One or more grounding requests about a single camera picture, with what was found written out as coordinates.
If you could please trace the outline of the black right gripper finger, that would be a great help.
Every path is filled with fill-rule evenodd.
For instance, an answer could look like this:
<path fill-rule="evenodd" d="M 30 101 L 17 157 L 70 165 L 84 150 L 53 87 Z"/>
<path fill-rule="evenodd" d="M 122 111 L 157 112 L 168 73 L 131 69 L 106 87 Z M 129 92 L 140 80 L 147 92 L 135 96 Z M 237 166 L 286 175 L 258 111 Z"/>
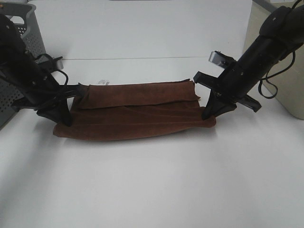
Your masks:
<path fill-rule="evenodd" d="M 211 91 L 209 94 L 209 99 L 206 104 L 206 107 L 204 108 L 201 114 L 202 120 L 207 120 L 212 116 L 217 117 L 219 115 L 221 108 L 222 108 L 221 101 L 218 99 L 216 93 L 214 91 Z"/>
<path fill-rule="evenodd" d="M 222 114 L 234 111 L 235 109 L 235 103 L 213 102 L 210 108 L 210 116 L 218 117 Z"/>

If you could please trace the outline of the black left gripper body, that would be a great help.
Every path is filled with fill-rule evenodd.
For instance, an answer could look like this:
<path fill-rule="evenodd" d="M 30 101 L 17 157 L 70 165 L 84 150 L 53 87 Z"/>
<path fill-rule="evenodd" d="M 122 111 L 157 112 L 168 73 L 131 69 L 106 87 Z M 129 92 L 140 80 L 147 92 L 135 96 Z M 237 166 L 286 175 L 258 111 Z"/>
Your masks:
<path fill-rule="evenodd" d="M 23 95 L 13 102 L 16 111 L 32 109 L 36 112 L 58 105 L 61 100 L 85 95 L 84 85 L 69 85 L 69 77 L 63 70 L 48 72 L 38 64 L 50 58 L 48 54 L 34 57 L 29 51 L 1 51 L 1 79 L 15 86 Z"/>

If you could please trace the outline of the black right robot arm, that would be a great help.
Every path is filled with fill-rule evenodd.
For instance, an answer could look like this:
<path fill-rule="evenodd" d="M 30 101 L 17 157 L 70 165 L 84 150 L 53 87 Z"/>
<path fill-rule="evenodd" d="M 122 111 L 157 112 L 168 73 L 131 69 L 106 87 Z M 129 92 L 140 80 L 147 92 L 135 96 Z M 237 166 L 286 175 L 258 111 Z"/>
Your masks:
<path fill-rule="evenodd" d="M 237 103 L 257 112 L 261 104 L 248 92 L 275 64 L 303 44 L 304 7 L 281 6 L 267 17 L 258 37 L 239 60 L 213 51 L 209 61 L 223 68 L 223 72 L 218 77 L 197 72 L 193 78 L 195 83 L 211 89 L 202 119 L 233 111 Z"/>

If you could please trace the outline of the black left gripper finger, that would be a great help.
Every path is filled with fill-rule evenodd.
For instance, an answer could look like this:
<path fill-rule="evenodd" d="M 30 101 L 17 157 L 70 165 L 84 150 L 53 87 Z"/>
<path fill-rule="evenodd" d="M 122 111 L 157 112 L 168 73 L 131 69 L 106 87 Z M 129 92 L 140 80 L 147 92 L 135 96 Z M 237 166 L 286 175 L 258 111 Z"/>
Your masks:
<path fill-rule="evenodd" d="M 44 109 L 39 109 L 37 115 L 40 117 L 47 118 L 55 123 L 62 121 L 64 109 L 60 105 L 50 106 Z"/>
<path fill-rule="evenodd" d="M 61 100 L 57 106 L 57 123 L 62 123 L 65 126 L 72 125 L 72 116 L 67 106 L 67 100 Z"/>

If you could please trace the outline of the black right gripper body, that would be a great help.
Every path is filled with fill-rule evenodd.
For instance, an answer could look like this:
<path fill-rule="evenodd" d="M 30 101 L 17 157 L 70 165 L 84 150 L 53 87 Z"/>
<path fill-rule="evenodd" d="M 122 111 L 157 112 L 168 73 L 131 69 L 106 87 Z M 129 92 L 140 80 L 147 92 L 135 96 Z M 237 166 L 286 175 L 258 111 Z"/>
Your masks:
<path fill-rule="evenodd" d="M 247 93 L 277 61 L 278 43 L 273 39 L 256 39 L 219 77 L 197 72 L 194 82 L 210 88 L 223 103 L 240 103 L 257 112 L 261 104 Z"/>

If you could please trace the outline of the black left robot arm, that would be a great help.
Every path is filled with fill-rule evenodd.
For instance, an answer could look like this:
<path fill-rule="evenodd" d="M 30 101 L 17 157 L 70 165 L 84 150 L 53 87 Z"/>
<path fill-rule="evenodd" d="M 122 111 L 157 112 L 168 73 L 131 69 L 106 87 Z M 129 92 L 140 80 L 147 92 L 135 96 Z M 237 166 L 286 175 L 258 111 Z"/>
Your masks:
<path fill-rule="evenodd" d="M 12 103 L 15 111 L 32 109 L 38 116 L 72 125 L 67 99 L 83 96 L 85 90 L 82 84 L 68 84 L 68 75 L 59 68 L 60 61 L 60 57 L 48 54 L 34 57 L 13 22 L 0 16 L 0 77 L 23 95 Z"/>

